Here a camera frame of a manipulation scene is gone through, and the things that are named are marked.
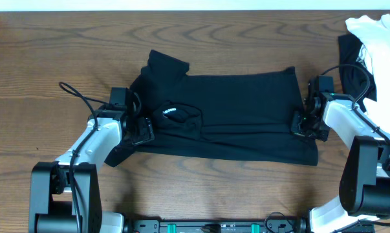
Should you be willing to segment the black logo t-shirt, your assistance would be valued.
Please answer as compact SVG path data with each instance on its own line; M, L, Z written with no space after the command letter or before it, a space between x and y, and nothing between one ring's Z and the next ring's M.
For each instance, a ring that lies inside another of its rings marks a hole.
M295 69L247 75L191 76L188 63L152 50L131 84L140 116L154 138L119 145L106 158L117 166L135 152L233 161L272 161L315 166L314 140L294 135L303 110Z

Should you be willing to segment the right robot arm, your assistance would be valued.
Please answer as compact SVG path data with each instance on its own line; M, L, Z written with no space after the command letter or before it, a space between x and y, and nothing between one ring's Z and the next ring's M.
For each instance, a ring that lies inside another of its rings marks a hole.
M298 220L294 232L374 232L390 227L390 134L366 118L346 94L316 91L296 113L292 132L325 141L334 130L349 149L339 194Z

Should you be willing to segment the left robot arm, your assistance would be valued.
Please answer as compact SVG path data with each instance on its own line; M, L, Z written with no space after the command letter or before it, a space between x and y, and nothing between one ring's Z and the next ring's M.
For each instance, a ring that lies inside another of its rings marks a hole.
M120 164L135 146L154 137L148 117L126 109L92 113L71 148L33 167L29 232L133 232L123 214L102 209L98 171L103 164Z

